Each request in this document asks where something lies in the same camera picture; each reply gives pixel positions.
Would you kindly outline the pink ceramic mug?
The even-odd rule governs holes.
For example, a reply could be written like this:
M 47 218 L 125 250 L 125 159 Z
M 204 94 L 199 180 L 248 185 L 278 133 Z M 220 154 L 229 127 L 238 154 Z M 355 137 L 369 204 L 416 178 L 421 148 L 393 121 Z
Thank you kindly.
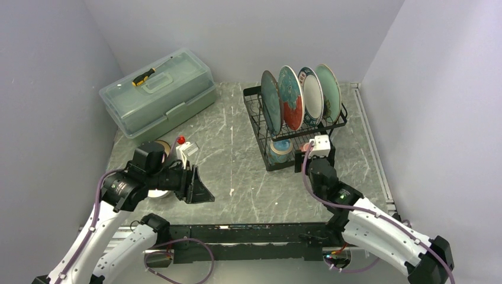
M 309 148 L 309 146 L 310 146 L 309 142 L 304 143 L 299 146 L 299 151 L 302 151 L 303 153 L 305 153 L 307 151 L 307 149 Z

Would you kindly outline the red teal rimmed plate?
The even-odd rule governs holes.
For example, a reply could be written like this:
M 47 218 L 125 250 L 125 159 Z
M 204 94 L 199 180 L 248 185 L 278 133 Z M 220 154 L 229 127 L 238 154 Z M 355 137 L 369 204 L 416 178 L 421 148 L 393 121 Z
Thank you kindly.
M 318 76 L 310 67 L 302 67 L 298 79 L 304 96 L 304 122 L 311 127 L 318 126 L 324 112 L 324 95 Z

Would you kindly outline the black wire dish rack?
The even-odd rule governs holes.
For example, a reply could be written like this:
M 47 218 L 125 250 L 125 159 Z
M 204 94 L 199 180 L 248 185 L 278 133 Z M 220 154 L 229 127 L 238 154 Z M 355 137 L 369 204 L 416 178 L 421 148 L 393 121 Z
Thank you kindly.
M 277 136 L 277 140 L 290 140 L 292 143 L 292 151 L 286 155 L 285 161 L 278 163 L 269 160 L 269 151 L 271 144 L 275 140 L 269 133 L 267 123 L 262 110 L 261 87 L 252 86 L 243 90 L 243 102 L 246 106 L 248 117 L 252 125 L 255 139 L 257 141 L 262 160 L 265 164 L 265 169 L 269 172 L 282 170 L 288 167 L 294 167 L 294 172 L 301 171 L 300 158 L 303 156 L 299 149 L 309 139 L 314 138 L 316 135 L 327 134 L 331 135 L 333 130 L 343 127 L 347 123 L 347 109 L 342 105 L 339 118 L 333 122 L 332 120 L 322 119 L 321 123 L 315 127 L 302 125 L 302 127 L 293 131 L 286 125 L 282 127 L 281 132 Z

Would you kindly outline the dark blue speckled plate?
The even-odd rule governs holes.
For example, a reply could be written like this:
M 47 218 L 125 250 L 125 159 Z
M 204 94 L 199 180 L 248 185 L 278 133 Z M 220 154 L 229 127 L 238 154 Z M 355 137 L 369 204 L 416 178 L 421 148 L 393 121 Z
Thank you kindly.
M 277 136 L 284 123 L 282 102 L 279 95 L 278 83 L 274 75 L 266 70 L 261 77 L 261 94 L 263 114 L 271 136 Z

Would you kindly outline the blue mug orange inside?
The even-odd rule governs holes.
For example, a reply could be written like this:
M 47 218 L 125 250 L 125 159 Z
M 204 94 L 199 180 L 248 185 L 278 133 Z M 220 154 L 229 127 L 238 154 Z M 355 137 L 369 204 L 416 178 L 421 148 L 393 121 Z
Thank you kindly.
M 271 141 L 267 151 L 270 164 L 275 165 L 288 162 L 292 149 L 293 143 L 290 139 Z

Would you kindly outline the light blue flower plate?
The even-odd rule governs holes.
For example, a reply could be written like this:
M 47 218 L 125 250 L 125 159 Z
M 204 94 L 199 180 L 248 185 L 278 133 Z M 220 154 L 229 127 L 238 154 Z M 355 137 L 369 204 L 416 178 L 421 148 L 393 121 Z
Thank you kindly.
M 324 96 L 323 118 L 330 123 L 336 123 L 340 117 L 342 99 L 338 81 L 326 64 L 315 68 Z

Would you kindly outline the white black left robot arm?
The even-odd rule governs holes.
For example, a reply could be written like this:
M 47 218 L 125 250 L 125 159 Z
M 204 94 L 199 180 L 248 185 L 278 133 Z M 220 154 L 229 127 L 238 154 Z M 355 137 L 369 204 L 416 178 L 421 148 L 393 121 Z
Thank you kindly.
M 126 266 L 126 257 L 149 248 L 174 243 L 170 223 L 148 214 L 137 228 L 113 248 L 107 245 L 122 222 L 147 198 L 149 191 L 172 191 L 186 204 L 213 202 L 202 183 L 198 167 L 186 160 L 172 160 L 164 145 L 148 142 L 138 146 L 123 169 L 104 174 L 97 185 L 94 207 L 65 257 L 34 283 L 106 283 Z

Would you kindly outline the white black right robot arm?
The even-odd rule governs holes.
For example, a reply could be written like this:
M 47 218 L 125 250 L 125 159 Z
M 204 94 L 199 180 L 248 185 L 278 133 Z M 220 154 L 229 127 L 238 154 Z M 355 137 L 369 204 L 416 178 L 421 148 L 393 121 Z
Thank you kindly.
M 329 243 L 361 247 L 387 262 L 409 283 L 454 283 L 449 242 L 429 237 L 385 213 L 355 188 L 341 182 L 326 158 L 304 162 L 304 184 L 332 218 L 327 223 Z

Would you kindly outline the red teal flower plate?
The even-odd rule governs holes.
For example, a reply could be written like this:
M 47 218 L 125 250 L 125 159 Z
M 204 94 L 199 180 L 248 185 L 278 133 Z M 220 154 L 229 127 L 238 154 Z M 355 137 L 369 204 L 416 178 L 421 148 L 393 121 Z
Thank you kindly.
M 284 121 L 291 130 L 297 131 L 304 121 L 304 96 L 298 76 L 290 66 L 280 69 L 278 87 Z

